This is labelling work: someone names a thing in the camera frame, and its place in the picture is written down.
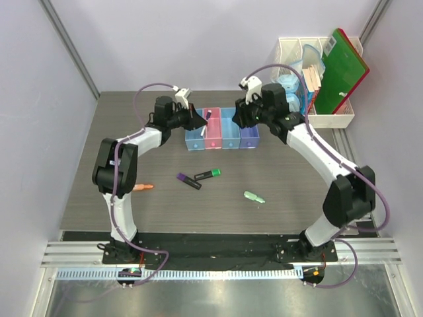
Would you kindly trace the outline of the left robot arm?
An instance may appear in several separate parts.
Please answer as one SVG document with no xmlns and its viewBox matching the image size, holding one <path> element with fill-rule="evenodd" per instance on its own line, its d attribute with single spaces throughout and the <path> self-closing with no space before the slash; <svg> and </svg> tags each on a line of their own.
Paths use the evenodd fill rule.
<svg viewBox="0 0 423 317">
<path fill-rule="evenodd" d="M 173 129 L 192 131 L 205 125 L 206 120 L 187 99 L 160 96 L 145 127 L 120 139 L 101 141 L 92 181 L 106 201 L 111 222 L 109 243 L 97 245 L 103 251 L 104 264 L 132 264 L 143 252 L 132 211 L 138 158 L 164 145 Z"/>
</svg>

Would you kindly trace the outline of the pink drawer box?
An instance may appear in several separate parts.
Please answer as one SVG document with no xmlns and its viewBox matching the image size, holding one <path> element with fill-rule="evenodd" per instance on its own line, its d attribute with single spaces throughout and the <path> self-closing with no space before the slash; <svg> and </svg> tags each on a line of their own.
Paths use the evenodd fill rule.
<svg viewBox="0 0 423 317">
<path fill-rule="evenodd" d="M 222 148 L 221 130 L 221 108 L 205 108 L 205 119 L 207 121 L 204 133 L 204 143 L 206 149 Z"/>
</svg>

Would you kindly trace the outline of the purple drawer box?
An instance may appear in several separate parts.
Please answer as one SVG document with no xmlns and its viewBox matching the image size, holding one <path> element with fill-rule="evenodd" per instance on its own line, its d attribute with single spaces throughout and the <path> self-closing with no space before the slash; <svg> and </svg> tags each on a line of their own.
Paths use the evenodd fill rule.
<svg viewBox="0 0 423 317">
<path fill-rule="evenodd" d="M 257 125 L 253 127 L 241 128 L 240 136 L 240 149 L 255 149 L 260 143 L 260 136 Z"/>
</svg>

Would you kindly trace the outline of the green cap black highlighter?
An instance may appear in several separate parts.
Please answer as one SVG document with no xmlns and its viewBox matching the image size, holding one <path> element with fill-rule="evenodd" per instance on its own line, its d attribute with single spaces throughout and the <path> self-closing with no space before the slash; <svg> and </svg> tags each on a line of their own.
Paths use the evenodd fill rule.
<svg viewBox="0 0 423 317">
<path fill-rule="evenodd" d="M 220 169 L 213 169 L 213 170 L 209 170 L 200 174 L 196 174 L 194 176 L 194 179 L 195 181 L 200 181 L 200 180 L 205 180 L 205 179 L 213 178 L 220 175 L 221 175 Z"/>
</svg>

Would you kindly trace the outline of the light blue drawer box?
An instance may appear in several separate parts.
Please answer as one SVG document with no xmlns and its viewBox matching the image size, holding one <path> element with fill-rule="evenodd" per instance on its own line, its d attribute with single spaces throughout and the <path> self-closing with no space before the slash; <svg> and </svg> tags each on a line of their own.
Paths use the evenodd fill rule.
<svg viewBox="0 0 423 317">
<path fill-rule="evenodd" d="M 185 131 L 185 143 L 188 151 L 202 151 L 205 150 L 204 135 L 202 134 L 203 126 L 195 129 Z"/>
</svg>

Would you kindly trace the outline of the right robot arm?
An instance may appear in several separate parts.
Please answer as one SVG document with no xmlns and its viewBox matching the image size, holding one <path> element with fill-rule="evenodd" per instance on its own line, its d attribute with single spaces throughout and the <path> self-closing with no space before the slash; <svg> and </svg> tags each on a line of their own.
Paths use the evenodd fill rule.
<svg viewBox="0 0 423 317">
<path fill-rule="evenodd" d="M 240 128 L 266 125 L 305 158 L 328 186 L 323 214 L 299 234 L 298 251 L 304 260 L 318 258 L 342 229 L 375 209 L 375 172 L 345 159 L 306 124 L 302 113 L 292 112 L 281 85 L 267 84 L 250 100 L 237 99 L 232 120 Z"/>
</svg>

